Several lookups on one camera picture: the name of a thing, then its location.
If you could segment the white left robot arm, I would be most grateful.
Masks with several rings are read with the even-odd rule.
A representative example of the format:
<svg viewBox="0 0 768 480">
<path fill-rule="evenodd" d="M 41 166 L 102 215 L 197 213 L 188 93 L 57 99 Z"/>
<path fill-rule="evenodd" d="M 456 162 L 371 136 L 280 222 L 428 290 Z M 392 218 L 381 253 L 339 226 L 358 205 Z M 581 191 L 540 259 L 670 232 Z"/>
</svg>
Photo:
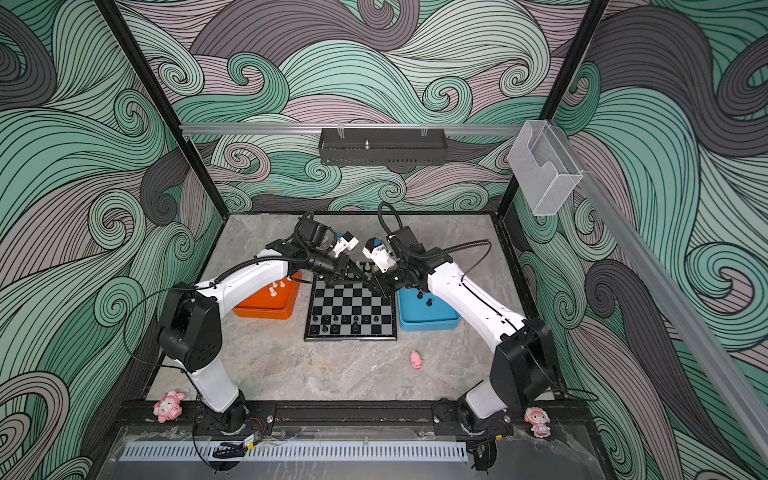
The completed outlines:
<svg viewBox="0 0 768 480">
<path fill-rule="evenodd" d="M 264 250 L 218 277 L 197 285 L 172 287 L 159 317 L 158 344 L 180 366 L 203 402 L 208 415 L 233 432 L 246 421 L 242 391 L 227 373 L 220 353 L 222 319 L 242 301 L 295 270 L 309 270 L 327 281 L 363 281 L 364 270 L 346 254 L 284 256 Z"/>
</svg>

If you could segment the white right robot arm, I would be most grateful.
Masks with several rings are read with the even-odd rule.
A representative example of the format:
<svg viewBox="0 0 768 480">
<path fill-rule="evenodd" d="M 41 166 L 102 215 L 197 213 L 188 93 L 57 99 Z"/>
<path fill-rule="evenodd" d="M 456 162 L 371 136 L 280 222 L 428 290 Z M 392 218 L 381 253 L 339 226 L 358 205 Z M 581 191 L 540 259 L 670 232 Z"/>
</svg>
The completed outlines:
<svg viewBox="0 0 768 480">
<path fill-rule="evenodd" d="M 531 423 L 540 415 L 536 399 L 555 387 L 557 354 L 552 330 L 494 299 L 447 258 L 391 262 L 372 285 L 383 295 L 401 288 L 430 293 L 454 309 L 493 352 L 489 377 L 463 396 L 468 425 L 505 411 Z"/>
</svg>

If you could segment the blue plastic tray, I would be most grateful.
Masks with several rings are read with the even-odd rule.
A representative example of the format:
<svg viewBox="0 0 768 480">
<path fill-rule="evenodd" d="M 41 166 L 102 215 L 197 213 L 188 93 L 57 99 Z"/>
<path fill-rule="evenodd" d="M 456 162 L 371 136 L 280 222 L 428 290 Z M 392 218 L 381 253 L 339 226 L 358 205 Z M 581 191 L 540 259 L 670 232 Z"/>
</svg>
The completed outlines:
<svg viewBox="0 0 768 480">
<path fill-rule="evenodd" d="M 433 298 L 431 306 L 426 305 L 429 297 Z M 417 289 L 399 290 L 396 307 L 399 326 L 407 332 L 453 330 L 461 320 L 459 313 L 445 301 Z"/>
</svg>

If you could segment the black and silver chessboard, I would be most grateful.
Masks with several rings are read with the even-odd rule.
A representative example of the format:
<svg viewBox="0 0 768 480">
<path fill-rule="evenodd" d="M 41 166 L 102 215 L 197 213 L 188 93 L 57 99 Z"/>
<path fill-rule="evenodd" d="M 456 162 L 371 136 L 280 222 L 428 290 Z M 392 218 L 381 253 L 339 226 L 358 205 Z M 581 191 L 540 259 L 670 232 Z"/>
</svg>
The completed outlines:
<svg viewBox="0 0 768 480">
<path fill-rule="evenodd" d="M 398 338 L 394 295 L 372 293 L 363 282 L 330 285 L 313 279 L 303 339 L 311 341 L 395 341 Z"/>
</svg>

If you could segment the orange plastic tray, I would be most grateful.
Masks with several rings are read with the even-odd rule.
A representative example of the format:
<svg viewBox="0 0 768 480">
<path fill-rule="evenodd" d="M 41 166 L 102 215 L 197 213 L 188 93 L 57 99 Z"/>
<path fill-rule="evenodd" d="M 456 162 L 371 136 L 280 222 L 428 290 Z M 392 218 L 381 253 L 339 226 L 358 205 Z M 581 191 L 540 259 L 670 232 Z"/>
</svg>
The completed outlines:
<svg viewBox="0 0 768 480">
<path fill-rule="evenodd" d="M 278 292 L 276 297 L 270 296 L 270 287 Z M 251 295 L 233 311 L 241 318 L 288 320 L 293 315 L 299 288 L 299 282 L 290 276 L 285 277 Z"/>
</svg>

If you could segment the small pink pig toy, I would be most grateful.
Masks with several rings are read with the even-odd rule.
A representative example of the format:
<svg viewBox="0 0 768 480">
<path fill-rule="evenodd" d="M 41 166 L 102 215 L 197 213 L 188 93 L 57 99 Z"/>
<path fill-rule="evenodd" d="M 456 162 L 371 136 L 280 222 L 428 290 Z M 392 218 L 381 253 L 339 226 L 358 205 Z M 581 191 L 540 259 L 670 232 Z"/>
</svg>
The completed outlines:
<svg viewBox="0 0 768 480">
<path fill-rule="evenodd" d="M 420 354 L 417 351 L 411 351 L 409 354 L 410 364 L 414 370 L 420 370 L 423 362 Z"/>
</svg>

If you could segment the pink doll figure right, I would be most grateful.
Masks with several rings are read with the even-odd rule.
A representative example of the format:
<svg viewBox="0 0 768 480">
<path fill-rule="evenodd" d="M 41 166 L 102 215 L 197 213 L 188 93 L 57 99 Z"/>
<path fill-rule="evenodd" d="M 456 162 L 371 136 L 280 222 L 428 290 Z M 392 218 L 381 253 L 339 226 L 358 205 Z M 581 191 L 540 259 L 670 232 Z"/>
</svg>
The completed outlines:
<svg viewBox="0 0 768 480">
<path fill-rule="evenodd" d="M 544 409 L 540 407 L 527 408 L 524 420 L 531 425 L 531 432 L 535 438 L 544 439 L 551 436 L 550 418 Z"/>
</svg>

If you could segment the pink doll figure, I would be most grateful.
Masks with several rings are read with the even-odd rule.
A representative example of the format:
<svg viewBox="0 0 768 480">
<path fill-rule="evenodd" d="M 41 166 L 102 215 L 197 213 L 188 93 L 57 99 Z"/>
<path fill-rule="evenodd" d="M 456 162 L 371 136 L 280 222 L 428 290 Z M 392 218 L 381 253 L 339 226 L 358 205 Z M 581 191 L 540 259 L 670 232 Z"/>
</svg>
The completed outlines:
<svg viewBox="0 0 768 480">
<path fill-rule="evenodd" d="M 535 438 L 544 439 L 551 436 L 550 418 L 544 409 L 540 407 L 527 408 L 524 420 L 531 425 L 531 432 Z"/>
<path fill-rule="evenodd" d="M 182 414 L 182 401 L 186 395 L 182 392 L 171 390 L 154 405 L 153 414 L 159 423 L 165 423 L 178 418 Z"/>
</svg>

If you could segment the pink doll figure left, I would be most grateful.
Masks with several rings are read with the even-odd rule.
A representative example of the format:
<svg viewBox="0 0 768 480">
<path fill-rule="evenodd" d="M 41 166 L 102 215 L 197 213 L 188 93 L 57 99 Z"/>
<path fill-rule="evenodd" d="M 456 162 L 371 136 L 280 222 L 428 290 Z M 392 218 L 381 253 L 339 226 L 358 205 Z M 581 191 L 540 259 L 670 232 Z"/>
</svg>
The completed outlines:
<svg viewBox="0 0 768 480">
<path fill-rule="evenodd" d="M 182 414 L 182 401 L 186 395 L 182 392 L 171 390 L 154 405 L 153 414 L 159 423 L 165 423 L 178 418 Z"/>
</svg>

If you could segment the black perforated wall shelf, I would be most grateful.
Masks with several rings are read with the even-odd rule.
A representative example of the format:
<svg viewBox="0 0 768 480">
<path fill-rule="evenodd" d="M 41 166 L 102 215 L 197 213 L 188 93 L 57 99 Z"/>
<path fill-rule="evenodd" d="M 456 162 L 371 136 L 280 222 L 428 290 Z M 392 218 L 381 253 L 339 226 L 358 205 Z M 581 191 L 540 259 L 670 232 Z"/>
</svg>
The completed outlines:
<svg viewBox="0 0 768 480">
<path fill-rule="evenodd" d="M 442 129 L 326 128 L 318 149 L 321 162 L 331 166 L 440 165 L 448 142 Z"/>
</svg>

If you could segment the clear acrylic wall box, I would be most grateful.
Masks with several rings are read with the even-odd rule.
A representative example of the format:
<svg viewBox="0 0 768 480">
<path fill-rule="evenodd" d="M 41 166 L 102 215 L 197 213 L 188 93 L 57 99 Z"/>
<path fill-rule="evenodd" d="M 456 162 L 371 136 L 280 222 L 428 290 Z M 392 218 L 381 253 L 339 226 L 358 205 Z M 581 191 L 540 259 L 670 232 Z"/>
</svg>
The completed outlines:
<svg viewBox="0 0 768 480">
<path fill-rule="evenodd" d="M 546 120 L 526 121 L 507 156 L 534 216 L 554 216 L 583 178 L 565 132 Z"/>
</svg>

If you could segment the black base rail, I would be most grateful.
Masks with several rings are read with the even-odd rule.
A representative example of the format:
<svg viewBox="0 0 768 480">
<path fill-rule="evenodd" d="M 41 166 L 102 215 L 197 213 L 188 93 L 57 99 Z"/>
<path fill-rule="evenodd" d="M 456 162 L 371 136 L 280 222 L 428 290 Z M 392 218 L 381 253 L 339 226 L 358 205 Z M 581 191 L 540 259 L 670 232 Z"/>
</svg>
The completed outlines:
<svg viewBox="0 0 768 480">
<path fill-rule="evenodd" d="M 246 401 L 233 414 L 211 413 L 198 401 L 184 401 L 182 414 L 161 425 L 193 424 L 205 435 L 272 434 L 299 427 L 411 427 L 438 436 L 505 435 L 522 415 L 498 412 L 475 425 L 456 400 Z"/>
</svg>

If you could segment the black enclosure corner post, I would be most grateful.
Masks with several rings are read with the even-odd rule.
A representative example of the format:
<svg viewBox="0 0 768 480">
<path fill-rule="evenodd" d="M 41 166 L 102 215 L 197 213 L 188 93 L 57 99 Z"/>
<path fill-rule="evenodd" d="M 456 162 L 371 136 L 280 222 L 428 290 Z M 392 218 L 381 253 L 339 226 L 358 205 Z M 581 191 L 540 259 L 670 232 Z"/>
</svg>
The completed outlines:
<svg viewBox="0 0 768 480">
<path fill-rule="evenodd" d="M 558 107 L 561 101 L 564 100 L 565 94 L 575 78 L 607 7 L 608 3 L 606 1 L 591 1 L 588 4 L 576 35 L 565 54 L 563 66 L 555 79 L 554 86 L 537 120 L 546 120 L 554 125 L 553 120 Z M 513 174 L 513 178 L 498 208 L 500 217 L 504 218 L 511 214 L 514 196 L 519 191 L 522 192 Z"/>
</svg>

